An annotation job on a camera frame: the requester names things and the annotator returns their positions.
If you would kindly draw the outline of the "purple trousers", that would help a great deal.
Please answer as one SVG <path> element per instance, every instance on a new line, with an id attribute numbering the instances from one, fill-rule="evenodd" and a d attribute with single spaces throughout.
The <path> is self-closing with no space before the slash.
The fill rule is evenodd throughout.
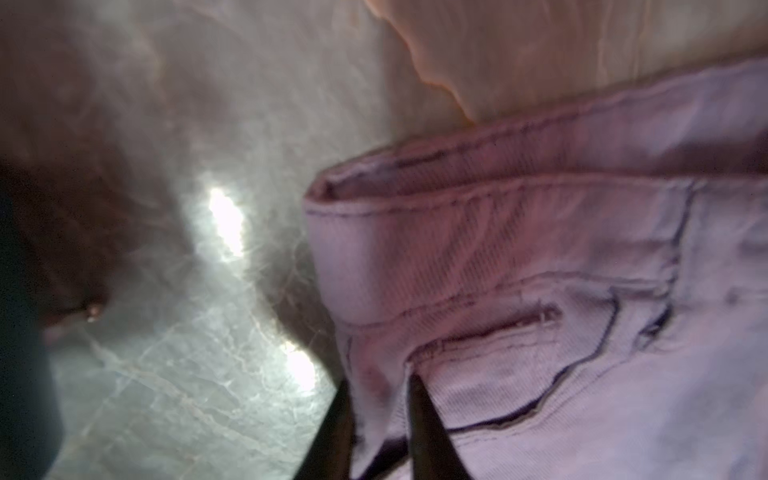
<path id="1" fill-rule="evenodd" d="M 354 479 L 426 386 L 476 479 L 767 475 L 767 60 L 364 156 L 304 197 Z"/>

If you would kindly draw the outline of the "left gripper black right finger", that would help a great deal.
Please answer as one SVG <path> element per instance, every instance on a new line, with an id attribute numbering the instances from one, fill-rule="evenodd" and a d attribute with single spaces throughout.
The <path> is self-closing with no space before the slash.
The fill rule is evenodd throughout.
<path id="1" fill-rule="evenodd" d="M 408 450 L 414 480 L 470 480 L 422 379 L 408 378 Z"/>

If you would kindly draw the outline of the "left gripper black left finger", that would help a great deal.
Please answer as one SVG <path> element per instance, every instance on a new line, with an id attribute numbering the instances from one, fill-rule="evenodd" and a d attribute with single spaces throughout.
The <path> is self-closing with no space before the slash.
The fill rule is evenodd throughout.
<path id="1" fill-rule="evenodd" d="M 354 438 L 349 383 L 343 380 L 294 480 L 348 480 Z"/>

